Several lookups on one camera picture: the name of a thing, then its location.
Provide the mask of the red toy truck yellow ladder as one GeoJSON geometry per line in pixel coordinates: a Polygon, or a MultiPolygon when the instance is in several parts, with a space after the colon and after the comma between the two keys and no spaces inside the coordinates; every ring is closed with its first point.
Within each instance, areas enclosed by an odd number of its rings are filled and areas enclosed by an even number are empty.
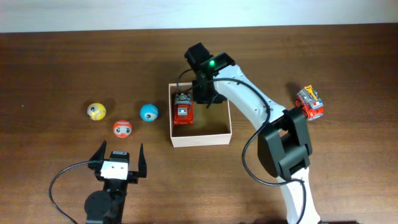
{"type": "Polygon", "coordinates": [[[308,121],[323,116],[323,102],[311,85],[305,86],[297,93],[295,106],[302,110],[308,121]]]}

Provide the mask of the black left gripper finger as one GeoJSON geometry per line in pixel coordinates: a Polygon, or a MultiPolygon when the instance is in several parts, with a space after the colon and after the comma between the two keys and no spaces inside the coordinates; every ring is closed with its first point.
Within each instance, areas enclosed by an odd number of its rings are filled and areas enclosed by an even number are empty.
{"type": "Polygon", "coordinates": [[[139,160],[138,160],[138,171],[136,172],[137,178],[146,178],[147,177],[147,163],[144,155],[144,145],[141,144],[139,151],[139,160]]]}
{"type": "Polygon", "coordinates": [[[104,155],[106,152],[106,145],[107,142],[104,140],[99,147],[99,149],[92,155],[89,159],[88,168],[91,170],[98,170],[101,169],[102,164],[104,162],[104,155]]]}

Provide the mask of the white cardboard box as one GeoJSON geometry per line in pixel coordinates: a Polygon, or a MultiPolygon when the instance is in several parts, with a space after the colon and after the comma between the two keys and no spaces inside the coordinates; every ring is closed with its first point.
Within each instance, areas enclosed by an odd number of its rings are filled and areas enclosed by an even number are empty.
{"type": "Polygon", "coordinates": [[[170,139],[173,147],[229,144],[233,133],[229,101],[210,106],[194,103],[194,123],[174,125],[174,94],[178,89],[186,90],[191,86],[191,83],[168,85],[170,139]]]}

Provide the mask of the red toy truck blue tracks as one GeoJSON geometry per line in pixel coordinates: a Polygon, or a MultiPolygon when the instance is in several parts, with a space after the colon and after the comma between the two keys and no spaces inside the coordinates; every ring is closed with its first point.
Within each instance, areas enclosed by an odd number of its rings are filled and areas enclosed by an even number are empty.
{"type": "Polygon", "coordinates": [[[194,123],[193,101],[189,93],[176,93],[174,96],[174,125],[191,125],[194,123]]]}

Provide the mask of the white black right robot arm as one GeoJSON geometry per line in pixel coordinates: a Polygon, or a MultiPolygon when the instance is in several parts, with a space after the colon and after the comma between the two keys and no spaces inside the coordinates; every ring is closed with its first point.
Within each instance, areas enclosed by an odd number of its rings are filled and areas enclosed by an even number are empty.
{"type": "Polygon", "coordinates": [[[197,43],[184,57],[196,75],[189,89],[194,102],[210,105],[229,100],[254,126],[256,131],[242,151],[243,167],[255,181],[268,184],[246,162],[249,146],[257,141],[258,159],[282,191],[288,223],[321,223],[309,184],[313,147],[303,111],[287,110],[263,94],[226,53],[214,56],[197,43]]]}

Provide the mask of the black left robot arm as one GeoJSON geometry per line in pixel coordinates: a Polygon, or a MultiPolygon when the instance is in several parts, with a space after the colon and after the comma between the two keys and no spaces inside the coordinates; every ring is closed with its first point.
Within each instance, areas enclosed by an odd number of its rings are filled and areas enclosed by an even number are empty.
{"type": "Polygon", "coordinates": [[[106,141],[103,141],[89,160],[88,168],[103,183],[103,189],[93,192],[85,200],[87,223],[121,223],[128,185],[147,177],[143,145],[140,146],[137,171],[129,170],[128,152],[113,151],[108,159],[104,157],[105,152],[106,141]]]}

